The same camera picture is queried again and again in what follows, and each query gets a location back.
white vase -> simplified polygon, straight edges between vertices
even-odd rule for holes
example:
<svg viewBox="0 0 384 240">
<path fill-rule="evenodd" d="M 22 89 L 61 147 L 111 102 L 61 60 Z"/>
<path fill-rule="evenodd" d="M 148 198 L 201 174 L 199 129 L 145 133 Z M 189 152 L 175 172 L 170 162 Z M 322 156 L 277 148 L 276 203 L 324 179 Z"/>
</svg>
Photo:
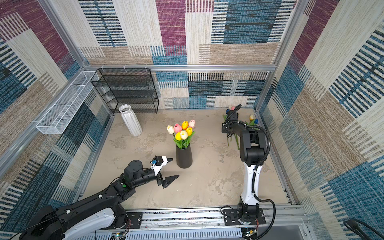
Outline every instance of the white vase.
<svg viewBox="0 0 384 240">
<path fill-rule="evenodd" d="M 119 111 L 121 112 L 121 117 L 129 132 L 135 137 L 140 135 L 143 130 L 141 129 L 140 123 L 137 120 L 136 114 L 132 111 L 131 106 L 128 104 L 122 105 L 119 107 Z"/>
</svg>

artificial tulip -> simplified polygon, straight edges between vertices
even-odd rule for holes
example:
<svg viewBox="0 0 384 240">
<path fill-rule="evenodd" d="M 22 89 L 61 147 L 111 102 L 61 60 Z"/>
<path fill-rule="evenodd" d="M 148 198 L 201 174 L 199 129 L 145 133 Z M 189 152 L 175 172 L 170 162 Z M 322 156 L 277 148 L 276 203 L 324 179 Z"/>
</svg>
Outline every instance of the artificial tulip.
<svg viewBox="0 0 384 240">
<path fill-rule="evenodd" d="M 168 131 L 169 134 L 174 134 L 175 133 L 175 129 L 173 129 L 173 127 L 171 125 L 167 126 L 167 131 Z"/>
<path fill-rule="evenodd" d="M 188 126 L 191 127 L 191 128 L 194 128 L 195 127 L 195 120 L 189 121 Z"/>
<path fill-rule="evenodd" d="M 178 133 L 178 132 L 180 132 L 182 130 L 182 128 L 181 128 L 181 126 L 178 123 L 176 123 L 175 127 L 174 127 L 174 130 L 175 130 L 175 133 Z"/>
<path fill-rule="evenodd" d="M 187 128 L 186 130 L 185 130 L 187 133 L 188 133 L 188 136 L 190 136 L 191 134 L 192 134 L 192 128 L 191 127 L 189 127 L 189 128 Z"/>
<path fill-rule="evenodd" d="M 176 133 L 175 139 L 178 140 L 178 141 L 181 140 L 180 132 Z"/>
<path fill-rule="evenodd" d="M 183 130 L 186 130 L 188 128 L 188 121 L 184 121 L 182 124 L 181 124 L 181 128 Z"/>
<path fill-rule="evenodd" d="M 184 130 L 180 132 L 181 139 L 185 140 L 188 138 L 188 133 Z"/>
</svg>

wall shelf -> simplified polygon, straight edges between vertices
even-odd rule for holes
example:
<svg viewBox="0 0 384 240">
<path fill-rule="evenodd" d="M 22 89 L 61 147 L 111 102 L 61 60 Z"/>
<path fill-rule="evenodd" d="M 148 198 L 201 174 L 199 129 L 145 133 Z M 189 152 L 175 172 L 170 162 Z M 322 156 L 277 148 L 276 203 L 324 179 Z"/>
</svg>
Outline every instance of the wall shelf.
<svg viewBox="0 0 384 240">
<path fill-rule="evenodd" d="M 46 112 L 36 128 L 43 134 L 62 134 L 92 90 L 91 79 L 98 79 L 94 71 L 81 72 Z"/>
<path fill-rule="evenodd" d="M 91 83 L 113 113 L 124 104 L 136 113 L 157 113 L 159 98 L 149 69 L 100 68 L 95 75 Z"/>
</svg>

pink tulip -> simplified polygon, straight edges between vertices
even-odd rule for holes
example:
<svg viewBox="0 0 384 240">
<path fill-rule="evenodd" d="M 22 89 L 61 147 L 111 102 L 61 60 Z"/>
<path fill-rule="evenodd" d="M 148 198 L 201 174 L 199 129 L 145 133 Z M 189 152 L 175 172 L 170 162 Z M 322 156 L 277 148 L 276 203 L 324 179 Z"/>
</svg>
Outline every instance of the pink tulip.
<svg viewBox="0 0 384 240">
<path fill-rule="evenodd" d="M 189 121 L 189 127 L 194 128 L 195 124 L 196 124 L 195 120 Z"/>
<path fill-rule="evenodd" d="M 183 129 L 181 128 L 181 126 L 180 126 L 178 123 L 176 123 L 176 124 L 175 124 L 175 133 L 181 132 L 181 130 L 183 130 Z"/>
</svg>

white mesh basket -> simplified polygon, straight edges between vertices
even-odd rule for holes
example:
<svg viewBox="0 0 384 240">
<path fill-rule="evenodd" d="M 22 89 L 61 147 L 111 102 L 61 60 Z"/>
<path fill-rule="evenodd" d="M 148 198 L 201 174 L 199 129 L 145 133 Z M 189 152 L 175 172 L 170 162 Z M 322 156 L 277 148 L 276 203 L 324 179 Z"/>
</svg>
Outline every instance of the white mesh basket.
<svg viewBox="0 0 384 240">
<path fill-rule="evenodd" d="M 99 79 L 94 73 L 94 71 L 83 71 L 76 77 L 36 125 L 40 132 L 43 134 L 62 134 L 64 132 L 93 88 L 91 78 L 94 78 L 93 81 Z"/>
</svg>

